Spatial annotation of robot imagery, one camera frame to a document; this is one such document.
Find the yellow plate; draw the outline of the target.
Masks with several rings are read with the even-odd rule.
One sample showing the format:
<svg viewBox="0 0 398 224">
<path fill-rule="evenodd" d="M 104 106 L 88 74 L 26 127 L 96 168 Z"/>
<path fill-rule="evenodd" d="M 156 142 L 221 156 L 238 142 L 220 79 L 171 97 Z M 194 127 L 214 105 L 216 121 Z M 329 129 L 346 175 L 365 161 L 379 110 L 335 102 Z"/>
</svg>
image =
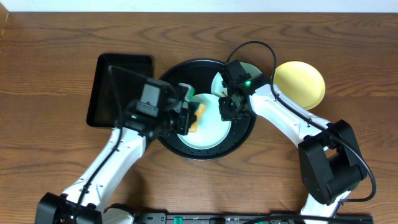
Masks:
<svg viewBox="0 0 398 224">
<path fill-rule="evenodd" d="M 290 61 L 279 65 L 274 83 L 284 95 L 306 110 L 318 106 L 325 96 L 321 73 L 305 62 Z"/>
</svg>

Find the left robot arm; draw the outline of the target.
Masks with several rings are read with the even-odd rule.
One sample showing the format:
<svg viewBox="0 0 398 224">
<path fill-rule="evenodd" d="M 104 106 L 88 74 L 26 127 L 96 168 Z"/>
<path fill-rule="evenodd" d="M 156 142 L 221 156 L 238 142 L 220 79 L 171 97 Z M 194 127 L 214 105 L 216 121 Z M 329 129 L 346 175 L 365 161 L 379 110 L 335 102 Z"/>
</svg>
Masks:
<svg viewBox="0 0 398 224">
<path fill-rule="evenodd" d="M 108 202 L 130 167 L 161 134 L 186 135 L 197 129 L 205 105 L 192 91 L 167 96 L 144 93 L 121 111 L 109 141 L 82 176 L 61 195 L 45 194 L 36 223 L 134 223 L 134 212 Z"/>
</svg>

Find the green yellow sponge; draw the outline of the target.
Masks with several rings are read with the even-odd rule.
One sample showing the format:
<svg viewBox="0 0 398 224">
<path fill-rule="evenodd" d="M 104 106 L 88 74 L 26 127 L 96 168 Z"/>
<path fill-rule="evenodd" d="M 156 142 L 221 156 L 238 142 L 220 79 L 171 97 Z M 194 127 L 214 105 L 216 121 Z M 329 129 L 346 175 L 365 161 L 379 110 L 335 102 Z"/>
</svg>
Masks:
<svg viewBox="0 0 398 224">
<path fill-rule="evenodd" d="M 188 104 L 188 132 L 195 133 L 198 129 L 198 120 L 205 113 L 206 106 L 199 102 L 189 102 Z"/>
</svg>

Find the light blue plate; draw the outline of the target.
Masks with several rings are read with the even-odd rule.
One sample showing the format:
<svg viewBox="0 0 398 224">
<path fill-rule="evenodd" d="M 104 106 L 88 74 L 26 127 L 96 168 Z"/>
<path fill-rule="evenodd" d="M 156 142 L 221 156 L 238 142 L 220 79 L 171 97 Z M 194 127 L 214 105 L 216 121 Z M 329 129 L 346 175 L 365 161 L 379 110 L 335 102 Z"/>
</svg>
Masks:
<svg viewBox="0 0 398 224">
<path fill-rule="evenodd" d="M 241 65 L 243 67 L 243 69 L 249 73 L 252 77 L 259 75 L 261 73 L 261 71 L 254 65 L 250 64 L 250 63 L 246 63 L 246 62 L 241 62 Z M 211 83 L 211 94 L 212 95 L 216 95 L 218 97 L 227 97 L 228 95 L 228 90 L 226 87 L 223 86 L 222 84 L 222 77 L 221 77 L 221 73 L 218 72 L 212 83 Z"/>
<path fill-rule="evenodd" d="M 219 97 L 201 93 L 194 95 L 192 101 L 206 106 L 203 116 L 198 120 L 198 128 L 194 133 L 177 136 L 187 146 L 194 149 L 209 149 L 219 145 L 231 129 L 230 121 L 222 121 L 219 111 Z"/>
</svg>

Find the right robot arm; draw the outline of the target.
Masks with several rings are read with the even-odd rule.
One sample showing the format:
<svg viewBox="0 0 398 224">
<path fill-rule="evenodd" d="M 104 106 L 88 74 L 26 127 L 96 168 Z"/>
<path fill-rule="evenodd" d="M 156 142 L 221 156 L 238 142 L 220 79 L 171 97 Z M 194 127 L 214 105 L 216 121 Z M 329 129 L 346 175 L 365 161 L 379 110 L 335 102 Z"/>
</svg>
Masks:
<svg viewBox="0 0 398 224">
<path fill-rule="evenodd" d="M 339 222 L 339 206 L 351 201 L 348 195 L 361 181 L 374 178 L 346 121 L 331 123 L 311 114 L 285 95 L 273 80 L 261 74 L 217 74 L 211 92 L 220 96 L 223 119 L 260 116 L 297 146 L 302 182 L 308 191 L 298 221 Z"/>
</svg>

